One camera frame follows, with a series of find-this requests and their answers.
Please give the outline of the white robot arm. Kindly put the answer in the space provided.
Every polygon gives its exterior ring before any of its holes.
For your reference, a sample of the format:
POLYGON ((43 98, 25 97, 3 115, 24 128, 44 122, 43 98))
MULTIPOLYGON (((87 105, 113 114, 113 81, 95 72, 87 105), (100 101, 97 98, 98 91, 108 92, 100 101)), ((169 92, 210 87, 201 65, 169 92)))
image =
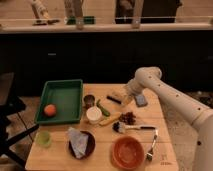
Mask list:
POLYGON ((125 85, 128 96, 145 88, 172 106, 198 132, 193 171, 213 171, 213 109, 178 91, 161 80, 158 67, 141 67, 125 85))

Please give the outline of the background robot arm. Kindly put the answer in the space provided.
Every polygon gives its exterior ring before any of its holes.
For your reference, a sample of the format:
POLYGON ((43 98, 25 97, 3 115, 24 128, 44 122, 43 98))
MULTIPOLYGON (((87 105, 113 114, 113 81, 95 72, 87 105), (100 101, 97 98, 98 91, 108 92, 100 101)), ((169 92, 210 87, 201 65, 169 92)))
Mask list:
POLYGON ((32 10, 36 18, 42 15, 46 20, 50 18, 47 8, 43 5, 41 0, 29 0, 32 10))

